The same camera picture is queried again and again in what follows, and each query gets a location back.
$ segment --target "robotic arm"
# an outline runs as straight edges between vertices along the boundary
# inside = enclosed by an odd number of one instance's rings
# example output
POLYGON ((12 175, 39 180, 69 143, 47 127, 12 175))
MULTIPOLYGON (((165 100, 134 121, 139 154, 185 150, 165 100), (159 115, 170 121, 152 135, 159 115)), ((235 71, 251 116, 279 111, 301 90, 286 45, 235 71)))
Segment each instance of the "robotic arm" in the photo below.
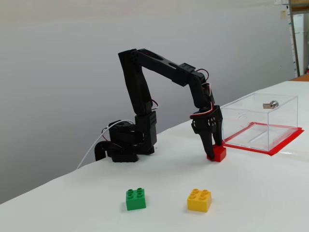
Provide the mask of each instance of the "robotic arm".
POLYGON ((189 64, 177 65, 146 49, 132 49, 118 54, 124 71, 126 87, 132 102, 135 124, 121 122, 110 128, 111 141, 99 142, 95 147, 96 161, 105 158, 105 151, 114 162, 136 162, 137 154, 154 153, 156 143, 156 114, 153 101, 142 72, 142 67, 167 77, 180 85, 189 85, 194 105, 199 109, 192 114, 192 128, 199 134, 210 160, 215 159, 212 138, 222 145, 222 114, 214 105, 210 84, 202 73, 189 64))

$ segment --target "red base plate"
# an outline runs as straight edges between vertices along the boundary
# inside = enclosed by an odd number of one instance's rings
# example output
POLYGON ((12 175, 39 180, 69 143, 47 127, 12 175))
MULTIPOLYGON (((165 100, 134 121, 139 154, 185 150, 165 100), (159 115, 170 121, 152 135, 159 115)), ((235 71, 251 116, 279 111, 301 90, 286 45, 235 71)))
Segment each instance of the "red base plate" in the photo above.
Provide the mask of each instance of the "red base plate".
MULTIPOLYGON (((249 129, 254 124, 256 124, 256 125, 267 125, 267 124, 264 124, 264 123, 251 122, 246 128, 244 128, 244 129, 240 130, 239 132, 233 134, 232 136, 228 137, 225 140, 225 142, 235 138, 237 135, 239 135, 240 133, 242 133, 245 130, 249 129)), ((286 128, 286 126, 281 126, 281 125, 272 125, 272 126, 286 128)), ((256 150, 256 149, 242 147, 242 146, 230 145, 230 144, 226 144, 224 141, 222 141, 222 143, 223 143, 222 146, 227 146, 227 147, 232 147, 232 148, 237 148, 237 149, 247 150, 247 151, 254 151, 254 152, 264 153, 264 154, 268 154, 270 156, 273 156, 273 155, 277 154, 285 146, 287 146, 291 141, 296 139, 302 132, 304 132, 304 130, 301 127, 298 127, 297 131, 295 131, 293 134, 291 134, 289 137, 287 137, 285 140, 283 140, 281 143, 279 143, 277 146, 275 146, 270 151, 261 151, 261 150, 256 150)))

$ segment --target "clear acrylic box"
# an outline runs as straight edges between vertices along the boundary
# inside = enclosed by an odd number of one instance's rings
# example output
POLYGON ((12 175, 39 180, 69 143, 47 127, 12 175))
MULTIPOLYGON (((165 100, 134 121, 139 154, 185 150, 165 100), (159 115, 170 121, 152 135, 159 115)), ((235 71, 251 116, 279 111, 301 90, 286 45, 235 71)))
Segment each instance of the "clear acrylic box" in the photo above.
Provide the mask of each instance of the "clear acrylic box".
POLYGON ((297 131, 298 97, 251 94, 221 108, 223 143, 268 152, 297 131), (277 101, 274 109, 263 104, 277 101))

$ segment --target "white tabletop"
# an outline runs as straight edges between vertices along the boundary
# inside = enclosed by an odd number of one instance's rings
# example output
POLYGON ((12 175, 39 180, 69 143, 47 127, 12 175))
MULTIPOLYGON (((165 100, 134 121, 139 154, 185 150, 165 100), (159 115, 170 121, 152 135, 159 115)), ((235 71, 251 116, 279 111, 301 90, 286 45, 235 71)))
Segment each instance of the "white tabletop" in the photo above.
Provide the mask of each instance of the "white tabletop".
POLYGON ((308 231, 309 83, 259 92, 299 96, 305 132, 280 153, 227 148, 221 163, 210 162, 185 122, 158 135, 155 153, 136 163, 106 158, 0 205, 0 231, 308 231), (139 187, 147 208, 127 211, 126 191, 139 187), (187 210, 194 188, 212 192, 208 213, 187 210))

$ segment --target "white wall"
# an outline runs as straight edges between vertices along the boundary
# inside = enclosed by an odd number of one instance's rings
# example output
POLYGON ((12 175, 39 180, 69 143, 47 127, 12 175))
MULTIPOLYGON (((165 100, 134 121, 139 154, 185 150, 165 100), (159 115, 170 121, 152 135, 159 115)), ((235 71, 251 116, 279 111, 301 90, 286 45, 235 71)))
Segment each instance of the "white wall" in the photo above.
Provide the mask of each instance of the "white wall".
MULTIPOLYGON (((134 118, 118 52, 207 69, 218 104, 292 79, 281 10, 273 0, 2 0, 0 203, 73 171, 103 127, 134 118)), ((188 120, 189 87, 144 73, 157 131, 188 120)))
POLYGON ((302 76, 306 73, 309 64, 309 14, 296 14, 293 19, 299 74, 302 76))

